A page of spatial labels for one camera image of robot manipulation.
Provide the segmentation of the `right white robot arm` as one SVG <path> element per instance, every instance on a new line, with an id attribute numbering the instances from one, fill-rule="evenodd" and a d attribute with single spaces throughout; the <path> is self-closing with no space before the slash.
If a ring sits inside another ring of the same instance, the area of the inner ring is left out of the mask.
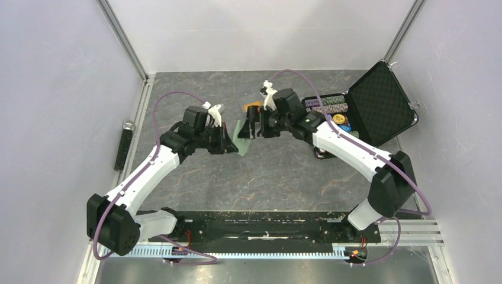
<path id="1" fill-rule="evenodd" d="M 358 241 L 366 228 L 394 217 L 414 194 L 416 183 L 408 155 L 402 151 L 391 154 L 350 135 L 324 114 L 308 111 L 292 89 L 262 91 L 267 94 L 263 105 L 248 107 L 238 138 L 274 138 L 287 131 L 343 160 L 371 183 L 368 197 L 344 218 L 345 239 Z"/>

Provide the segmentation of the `green leather card holder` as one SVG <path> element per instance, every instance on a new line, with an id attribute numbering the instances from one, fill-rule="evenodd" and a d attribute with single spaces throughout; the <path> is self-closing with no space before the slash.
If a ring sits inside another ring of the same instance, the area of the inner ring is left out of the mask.
<path id="1" fill-rule="evenodd" d="M 243 138 L 240 138 L 239 134 L 242 130 L 244 130 Z M 239 152 L 237 154 L 244 156 L 248 152 L 251 144 L 250 127 L 246 124 L 245 121 L 237 120 L 232 141 L 239 149 Z"/>

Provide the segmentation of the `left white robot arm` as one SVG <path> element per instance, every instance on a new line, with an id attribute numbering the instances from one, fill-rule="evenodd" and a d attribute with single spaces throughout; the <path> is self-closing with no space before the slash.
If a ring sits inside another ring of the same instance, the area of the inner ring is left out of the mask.
<path id="1" fill-rule="evenodd" d="M 139 208 L 153 189 L 187 157 L 198 149 L 209 154 L 238 151 L 228 135 L 221 113 L 223 105 L 190 106 L 182 121 L 159 136 L 147 158 L 106 195 L 92 195 L 86 205 L 87 234 L 98 246 L 110 253 L 125 256 L 137 243 L 159 235 L 172 241 L 181 240 L 186 225 L 172 209 L 140 214 Z"/>

